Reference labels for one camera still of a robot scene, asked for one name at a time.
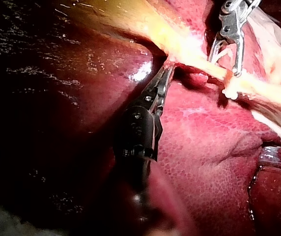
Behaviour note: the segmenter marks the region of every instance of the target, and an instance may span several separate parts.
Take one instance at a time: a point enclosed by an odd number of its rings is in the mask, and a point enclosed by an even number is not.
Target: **white tissue strand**
[[[281,46],[281,28],[259,7],[253,9],[248,22],[254,29],[256,37],[265,38],[269,43],[274,41]]]
[[[271,130],[273,130],[275,133],[277,133],[278,136],[281,138],[281,127],[279,127],[276,123],[274,123],[270,119],[266,118],[264,115],[262,115],[261,113],[259,113],[257,111],[252,110],[251,113],[255,120],[270,127]]]

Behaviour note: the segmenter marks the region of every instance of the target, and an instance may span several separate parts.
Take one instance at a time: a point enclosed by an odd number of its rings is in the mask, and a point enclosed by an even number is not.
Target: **metal jaw tip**
[[[235,63],[232,68],[234,76],[241,75],[244,58],[244,33],[242,27],[247,17],[260,4],[261,0],[227,0],[221,7],[219,19],[222,28],[213,42],[208,61],[215,63],[222,46],[236,44]]]

